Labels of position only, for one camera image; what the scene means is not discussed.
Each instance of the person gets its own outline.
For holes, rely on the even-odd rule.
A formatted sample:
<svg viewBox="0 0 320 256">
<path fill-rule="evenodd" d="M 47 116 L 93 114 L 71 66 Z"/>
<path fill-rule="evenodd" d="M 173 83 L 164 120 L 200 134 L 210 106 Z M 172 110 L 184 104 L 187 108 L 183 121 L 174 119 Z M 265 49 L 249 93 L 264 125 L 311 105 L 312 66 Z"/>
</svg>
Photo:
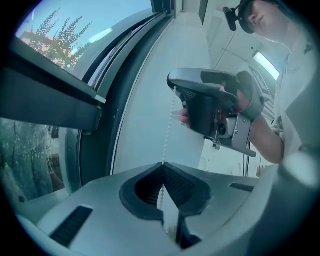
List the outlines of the person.
<svg viewBox="0 0 320 256">
<path fill-rule="evenodd" d="M 301 24 L 274 0 L 241 0 L 239 23 L 248 34 L 257 35 L 283 44 L 289 55 L 286 67 L 276 83 L 274 101 L 274 122 L 270 127 L 260 115 L 251 124 L 250 142 L 269 162 L 278 164 L 284 157 L 296 152 L 302 146 L 301 139 L 286 110 L 307 86 L 316 72 L 317 62 L 312 45 Z M 237 92 L 238 104 L 248 101 L 241 91 Z M 188 124 L 186 109 L 179 113 L 179 120 Z"/>
</svg>

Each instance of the ceiling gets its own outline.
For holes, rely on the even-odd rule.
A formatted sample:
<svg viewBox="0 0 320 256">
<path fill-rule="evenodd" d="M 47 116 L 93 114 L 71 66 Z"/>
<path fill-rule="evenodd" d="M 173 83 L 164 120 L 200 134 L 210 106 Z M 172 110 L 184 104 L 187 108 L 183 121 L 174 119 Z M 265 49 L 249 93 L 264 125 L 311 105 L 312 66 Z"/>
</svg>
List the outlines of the ceiling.
<svg viewBox="0 0 320 256">
<path fill-rule="evenodd" d="M 254 59 L 256 51 L 261 52 L 278 71 L 284 67 L 289 51 L 278 43 L 267 41 L 256 34 L 247 34 L 241 28 L 235 32 L 229 29 L 224 7 L 234 8 L 240 0 L 208 0 L 203 28 L 206 33 L 211 68 L 237 73 L 243 65 L 249 64 L 258 70 L 269 90 L 276 92 L 275 79 Z M 199 13 L 201 0 L 183 0 L 186 12 Z"/>
</svg>

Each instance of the gray panel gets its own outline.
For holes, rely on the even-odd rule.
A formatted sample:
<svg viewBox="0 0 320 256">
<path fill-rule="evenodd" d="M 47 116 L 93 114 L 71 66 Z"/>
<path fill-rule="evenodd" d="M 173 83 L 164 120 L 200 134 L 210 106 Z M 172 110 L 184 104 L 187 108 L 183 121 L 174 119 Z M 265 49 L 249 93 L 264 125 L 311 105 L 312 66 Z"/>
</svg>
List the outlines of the gray panel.
<svg viewBox="0 0 320 256">
<path fill-rule="evenodd" d="M 283 160 L 263 215 L 252 234 L 250 255 L 261 255 L 277 248 L 295 234 L 302 223 L 312 219 L 310 213 L 319 206 L 319 167 L 319 148 L 305 147 Z"/>
<path fill-rule="evenodd" d="M 113 55 L 113 60 L 111 60 L 111 64 L 105 67 L 107 70 L 104 78 L 99 86 L 97 94 L 102 98 L 106 98 L 109 92 L 109 89 L 120 70 L 122 64 L 125 62 L 128 55 L 134 49 L 134 47 L 139 43 L 139 41 L 163 18 L 166 17 L 166 14 L 160 14 L 159 16 L 153 18 L 149 21 L 144 27 L 142 27 L 136 34 L 133 34 L 129 39 L 128 43 L 124 45 L 124 47 L 120 47 L 118 49 L 118 54 L 115 53 Z"/>
<path fill-rule="evenodd" d="M 0 88 L 0 117 L 40 125 L 95 130 L 100 118 L 98 106 L 71 97 L 32 80 L 23 74 L 3 69 Z"/>
<path fill-rule="evenodd" d="M 50 237 L 39 230 L 33 223 L 23 216 L 17 215 L 21 226 L 24 228 L 30 238 L 46 253 L 51 256 L 81 256 L 82 254 L 76 253 L 63 247 L 57 242 L 53 241 Z"/>
<path fill-rule="evenodd" d="M 225 225 L 251 195 L 250 192 L 229 187 L 232 183 L 255 187 L 259 181 L 258 178 L 221 175 L 180 164 L 172 165 L 206 182 L 211 188 L 211 200 L 202 214 L 185 220 L 190 234 L 200 239 L 208 238 Z"/>
<path fill-rule="evenodd" d="M 154 164 L 94 180 L 38 223 L 50 235 L 78 206 L 93 209 L 70 245 L 70 250 L 86 256 L 172 255 L 181 249 L 166 234 L 161 221 L 146 221 L 132 215 L 122 204 L 119 191 L 128 179 Z"/>
<path fill-rule="evenodd" d="M 202 242 L 188 250 L 178 253 L 177 256 L 215 255 L 215 256 L 244 256 L 250 242 L 253 228 L 261 218 L 268 202 L 272 184 L 277 176 L 277 165 L 268 167 L 258 180 L 251 195 L 244 204 L 234 213 L 219 230 L 216 230 Z"/>
</svg>

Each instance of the vent slot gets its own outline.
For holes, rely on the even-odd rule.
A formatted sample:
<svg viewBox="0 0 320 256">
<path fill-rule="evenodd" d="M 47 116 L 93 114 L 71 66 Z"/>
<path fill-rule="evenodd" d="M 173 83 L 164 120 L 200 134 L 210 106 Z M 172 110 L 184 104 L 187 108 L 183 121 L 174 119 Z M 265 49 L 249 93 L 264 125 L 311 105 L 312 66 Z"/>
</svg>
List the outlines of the vent slot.
<svg viewBox="0 0 320 256">
<path fill-rule="evenodd" d="M 250 192 L 250 193 L 255 189 L 254 186 L 243 185 L 240 183 L 232 183 L 232 184 L 230 184 L 229 187 L 234 188 L 236 190 L 242 190 L 242 191 L 246 191 L 246 192 Z"/>
<path fill-rule="evenodd" d="M 68 247 L 84 225 L 92 209 L 79 206 L 70 216 L 52 233 L 51 239 L 64 247 Z"/>
</svg>

